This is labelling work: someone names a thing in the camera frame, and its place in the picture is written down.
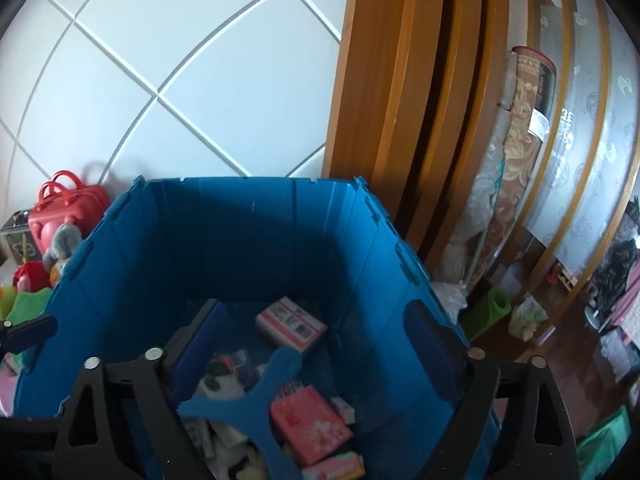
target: blue y-shaped object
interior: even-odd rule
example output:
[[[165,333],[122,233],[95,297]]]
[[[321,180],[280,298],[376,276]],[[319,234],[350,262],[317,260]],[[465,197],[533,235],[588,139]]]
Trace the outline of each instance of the blue y-shaped object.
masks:
[[[242,431],[260,453],[270,478],[301,480],[302,474],[280,449],[269,423],[269,405],[277,391],[302,368],[302,357],[287,347],[277,349],[264,371],[262,380],[244,397],[233,400],[211,400],[194,396],[178,407],[180,416],[224,422]]]

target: silver screw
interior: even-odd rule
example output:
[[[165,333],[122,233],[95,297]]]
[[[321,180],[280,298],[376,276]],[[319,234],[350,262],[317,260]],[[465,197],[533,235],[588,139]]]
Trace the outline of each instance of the silver screw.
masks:
[[[99,365],[100,365],[100,358],[99,357],[89,357],[84,362],[84,367],[87,370],[93,370],[94,368],[97,368]]]
[[[161,348],[154,346],[145,352],[145,359],[147,361],[155,361],[156,359],[161,358],[162,354],[164,354],[164,351]]]
[[[482,361],[486,357],[484,350],[475,346],[467,350],[466,354],[475,361]]]
[[[540,357],[539,355],[534,355],[531,358],[531,364],[534,365],[536,368],[546,368],[546,361],[543,357]]]

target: blue plastic bin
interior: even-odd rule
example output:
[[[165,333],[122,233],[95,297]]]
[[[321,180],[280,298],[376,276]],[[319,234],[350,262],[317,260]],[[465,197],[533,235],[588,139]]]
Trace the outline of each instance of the blue plastic bin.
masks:
[[[247,348],[266,361],[274,349],[255,316],[284,295],[329,326],[301,378],[355,407],[367,478],[412,480],[454,407],[425,375],[404,306],[419,299],[439,323],[449,320],[360,179],[137,179],[52,295],[46,311],[59,330],[20,377],[15,416],[54,415],[85,359],[130,360],[163,346],[207,298],[222,300],[235,321],[219,350]],[[482,477],[496,434],[490,417],[470,478]]]

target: red handbag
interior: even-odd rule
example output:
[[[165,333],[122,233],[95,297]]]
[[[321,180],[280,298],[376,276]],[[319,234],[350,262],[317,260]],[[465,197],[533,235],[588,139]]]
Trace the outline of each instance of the red handbag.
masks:
[[[75,189],[67,189],[56,182],[60,176],[69,177]],[[102,186],[86,186],[70,171],[57,172],[52,180],[40,186],[38,201],[29,213],[29,229],[42,254],[63,223],[75,224],[83,237],[98,225],[109,206],[109,198]]]

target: red toy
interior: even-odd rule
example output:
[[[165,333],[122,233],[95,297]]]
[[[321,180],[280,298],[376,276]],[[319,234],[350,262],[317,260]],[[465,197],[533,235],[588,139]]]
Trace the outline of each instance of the red toy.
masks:
[[[38,292],[49,285],[49,273],[42,262],[26,262],[14,272],[14,287],[18,292]]]
[[[68,176],[76,189],[67,189],[59,182],[60,176]],[[51,244],[56,230],[63,223],[75,224],[83,237],[87,237],[109,206],[109,198],[102,186],[85,186],[70,171],[59,171],[53,180],[45,182],[38,192],[38,202],[29,213],[29,229],[39,250],[44,254]]]
[[[269,412],[305,465],[322,460],[353,436],[313,386],[274,400]]]

